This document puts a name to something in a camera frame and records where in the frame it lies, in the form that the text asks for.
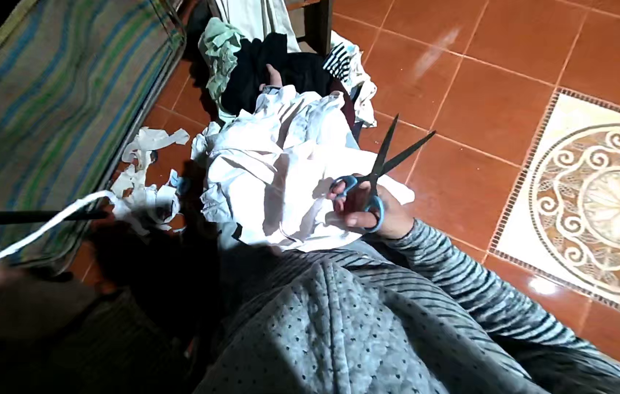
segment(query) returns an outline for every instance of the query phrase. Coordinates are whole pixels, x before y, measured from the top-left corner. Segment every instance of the pile of clothes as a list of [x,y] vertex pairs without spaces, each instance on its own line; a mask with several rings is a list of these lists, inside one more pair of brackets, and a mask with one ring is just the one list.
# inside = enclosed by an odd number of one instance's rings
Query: pile of clothes
[[[206,87],[223,123],[242,109],[254,112],[259,86],[269,81],[269,64],[279,71],[282,84],[295,86],[298,93],[326,96],[343,91],[345,101],[353,103],[354,114],[348,119],[364,127],[376,125],[370,99],[377,89],[361,65],[358,46],[332,31],[332,52],[326,58],[300,52],[282,1],[210,0],[208,4],[214,16],[200,36],[199,50],[210,71]],[[247,12],[232,11],[240,8]]]
[[[376,125],[376,86],[361,50],[332,32],[328,56],[301,52],[282,0],[208,3],[212,18],[198,48],[220,122],[193,140],[191,159],[207,170],[203,216],[218,223],[221,238],[239,227],[235,240],[249,246],[310,251],[357,240],[361,233],[334,216],[326,193],[337,177],[367,173],[375,161],[352,133]],[[282,86],[262,89],[270,83],[266,65]],[[388,176],[378,183],[401,203],[414,200]],[[235,245],[224,244],[218,240],[221,249]]]

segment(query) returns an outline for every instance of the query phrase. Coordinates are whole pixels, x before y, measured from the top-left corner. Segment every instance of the floral tile motif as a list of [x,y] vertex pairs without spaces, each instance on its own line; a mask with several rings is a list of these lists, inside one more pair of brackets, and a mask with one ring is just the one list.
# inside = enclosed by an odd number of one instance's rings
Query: floral tile motif
[[490,251],[620,309],[620,108],[555,95]]

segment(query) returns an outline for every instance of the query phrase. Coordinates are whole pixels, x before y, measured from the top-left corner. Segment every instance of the swirl pattern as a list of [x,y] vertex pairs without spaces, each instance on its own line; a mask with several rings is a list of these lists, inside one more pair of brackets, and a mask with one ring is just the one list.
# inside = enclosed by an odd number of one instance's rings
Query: swirl pattern
[[555,260],[582,281],[620,294],[620,125],[561,139],[532,182],[531,219]]

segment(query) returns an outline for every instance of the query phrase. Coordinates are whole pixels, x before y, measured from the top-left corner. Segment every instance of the blue scissor handle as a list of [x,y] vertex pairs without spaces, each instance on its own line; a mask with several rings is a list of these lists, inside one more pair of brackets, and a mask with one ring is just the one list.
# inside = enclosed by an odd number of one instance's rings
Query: blue scissor handle
[[380,197],[373,195],[368,201],[366,201],[366,206],[363,208],[364,212],[368,212],[373,208],[375,211],[378,211],[378,223],[371,227],[365,228],[367,233],[374,233],[381,228],[383,225],[383,218],[385,217],[385,208],[383,207],[383,200]]
[[334,189],[334,187],[340,183],[341,181],[344,181],[344,183],[346,184],[346,186],[344,187],[344,191],[337,194],[336,197],[346,197],[346,194],[354,188],[354,186],[356,186],[358,184],[358,179],[356,179],[355,176],[353,175],[344,175],[343,177],[338,177],[334,180],[334,182],[332,182],[332,189]]
[[[358,179],[353,175],[344,175],[342,177],[338,177],[332,182],[332,189],[341,181],[344,181],[346,186],[344,187],[343,192],[336,195],[337,198],[346,197],[346,194],[354,188],[358,184]],[[367,233],[376,232],[383,225],[383,218],[385,217],[385,208],[383,205],[383,200],[380,197],[373,195],[370,196],[368,201],[366,201],[366,206],[363,208],[364,212],[368,212],[371,209],[374,209],[378,213],[378,223],[371,228],[364,228]]]

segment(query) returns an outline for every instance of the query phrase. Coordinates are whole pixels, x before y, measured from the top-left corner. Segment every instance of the striped mat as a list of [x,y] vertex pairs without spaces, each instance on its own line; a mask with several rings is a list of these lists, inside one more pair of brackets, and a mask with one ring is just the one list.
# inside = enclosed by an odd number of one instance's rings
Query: striped mat
[[[183,44],[159,0],[19,3],[0,29],[0,211],[94,192]],[[15,262],[64,256],[85,225],[62,223]],[[0,226],[0,249],[39,226]]]

